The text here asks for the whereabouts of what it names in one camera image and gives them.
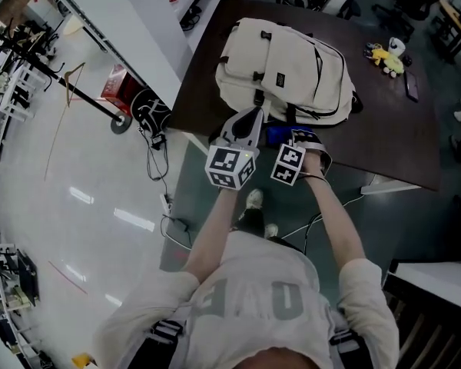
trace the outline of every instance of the red box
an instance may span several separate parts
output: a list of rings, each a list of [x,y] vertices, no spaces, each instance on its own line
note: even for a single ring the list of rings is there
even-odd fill
[[[142,90],[144,87],[135,81],[122,65],[115,65],[104,85],[101,97],[131,116],[131,102]]]

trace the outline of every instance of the hand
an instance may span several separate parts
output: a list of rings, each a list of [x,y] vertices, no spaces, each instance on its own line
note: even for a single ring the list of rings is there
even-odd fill
[[[312,175],[323,177],[321,171],[321,153],[318,151],[307,150],[304,155],[303,169]]]

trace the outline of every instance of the electric cord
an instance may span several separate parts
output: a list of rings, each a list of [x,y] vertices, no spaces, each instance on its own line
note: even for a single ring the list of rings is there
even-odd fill
[[[166,170],[162,174],[161,170],[159,169],[159,166],[158,166],[157,162],[155,161],[154,152],[152,151],[152,145],[149,142],[149,140],[147,138],[147,135],[145,135],[145,131],[143,129],[140,129],[139,132],[140,132],[141,136],[143,137],[143,139],[145,140],[145,142],[147,143],[147,165],[146,165],[146,167],[147,167],[147,175],[152,181],[162,181],[162,183],[164,183],[164,196],[165,196],[165,198],[167,200],[168,199],[168,197],[167,197],[168,196],[167,183],[164,180],[164,178],[167,176],[167,173],[169,172],[169,161],[167,159],[167,143],[166,142],[164,143],[164,162],[166,164]],[[153,174],[152,174],[151,158],[152,158],[152,160],[154,162],[155,169],[157,170],[159,176],[153,176]]]
[[[181,28],[183,29],[183,32],[189,32],[190,30],[193,30],[194,26],[200,21],[200,16],[196,14],[193,18],[181,21]]]
[[[371,184],[374,182],[374,179],[376,179],[376,176],[377,176],[377,174],[375,174],[373,176],[372,180],[369,183],[369,186],[371,186]],[[359,197],[354,198],[353,200],[345,202],[344,204],[342,204],[342,206],[345,208],[348,204],[351,204],[351,203],[353,203],[355,201],[359,201],[361,198],[364,198],[364,197],[365,197],[365,195],[361,194]],[[301,231],[304,228],[307,228],[306,234],[304,236],[304,248],[303,248],[303,253],[306,254],[307,253],[307,241],[309,240],[308,236],[309,236],[310,228],[312,227],[313,224],[316,224],[317,222],[319,222],[321,220],[323,220],[323,216],[321,215],[321,213],[315,214],[313,217],[311,217],[311,219],[309,220],[309,222],[307,224],[303,225],[302,227],[299,227],[298,229],[296,229],[296,230],[294,230],[292,232],[289,232],[288,234],[285,234],[280,239],[288,238],[291,235],[295,234],[296,232]]]
[[[369,186],[371,186],[371,184],[374,182],[374,179],[376,179],[376,176],[377,176],[377,174],[375,174],[373,176],[372,180],[369,183]],[[365,197],[365,195],[362,194],[361,196],[359,196],[357,198],[354,198],[353,200],[349,200],[349,201],[345,202],[344,204],[342,204],[342,206],[345,208],[347,205],[352,204],[355,201],[359,201],[360,199],[362,199],[364,197]],[[166,218],[168,218],[168,219],[170,219],[172,221],[176,220],[176,219],[171,218],[170,216],[167,216],[167,215],[164,214],[162,216],[162,219],[161,219],[161,235],[163,237],[169,239],[170,241],[173,241],[175,244],[178,244],[179,246],[181,246],[181,247],[183,247],[183,248],[185,248],[187,250],[191,250],[191,247],[193,246],[193,243],[191,241],[191,235],[190,235],[189,231],[186,231],[186,233],[187,233],[187,236],[188,236],[188,241],[190,242],[190,247],[188,247],[185,244],[182,244],[181,242],[177,241],[176,239],[171,237],[167,232],[164,233],[164,230],[162,228],[162,223]],[[306,253],[307,253],[307,242],[309,241],[309,231],[310,231],[311,227],[313,226],[313,224],[316,224],[316,223],[320,222],[321,220],[323,220],[322,214],[321,213],[315,214],[310,218],[310,220],[307,222],[307,224],[303,225],[302,227],[299,227],[298,229],[296,229],[296,230],[294,230],[292,232],[289,232],[288,234],[285,234],[280,239],[283,240],[285,238],[288,238],[291,235],[295,234],[296,232],[301,231],[304,228],[307,228],[305,236],[304,236],[304,247],[303,247],[303,253],[304,253],[304,255],[306,255]]]
[[[164,232],[164,229],[162,227],[162,224],[164,222],[165,219],[168,219],[168,220],[171,220],[171,221],[176,221],[177,219],[175,218],[172,218],[171,216],[167,216],[166,214],[163,214],[162,215],[162,218],[161,218],[161,235],[164,237],[164,238],[167,238],[169,239],[170,241],[173,241],[175,244],[178,244],[179,246],[181,246],[182,248],[185,248],[187,250],[191,250],[191,248],[193,247],[193,241],[191,240],[191,234],[188,230],[186,230],[186,234],[187,234],[187,239],[188,239],[188,242],[190,244],[190,246],[186,246],[185,244],[182,244],[181,242],[177,241],[176,239],[174,239],[173,237],[171,237],[168,233],[167,233],[167,226],[166,226],[166,231]]]

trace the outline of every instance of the phone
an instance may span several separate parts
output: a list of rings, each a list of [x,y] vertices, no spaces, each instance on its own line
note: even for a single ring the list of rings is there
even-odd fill
[[[416,76],[409,71],[405,71],[405,89],[406,96],[410,100],[418,102],[418,84],[416,83]]]

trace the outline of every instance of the pole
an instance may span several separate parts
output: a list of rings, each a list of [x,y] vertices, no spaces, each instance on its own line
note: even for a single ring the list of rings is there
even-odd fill
[[[56,74],[56,72],[51,70],[46,64],[42,63],[34,53],[30,51],[25,51],[22,47],[15,44],[15,42],[13,42],[11,39],[5,37],[2,33],[0,33],[0,40],[3,41],[3,45],[2,45],[3,48],[11,49],[15,54],[21,56],[24,60],[29,62],[32,67],[37,68],[43,74],[47,75],[51,79],[56,80],[64,88],[67,87],[66,81],[62,77],[59,77]],[[75,93],[80,98],[82,98],[83,100],[85,100],[86,102],[88,102],[94,108],[101,111],[103,114],[109,116],[119,125],[122,125],[124,123],[124,120],[127,120],[129,118],[128,116],[126,116],[126,118],[123,119],[120,115],[115,115],[114,113],[112,113],[111,111],[103,107],[101,104],[98,104],[88,95],[86,95],[83,91],[79,90],[78,88],[76,88],[74,85],[70,83],[68,84],[68,89],[71,90],[73,93]]]

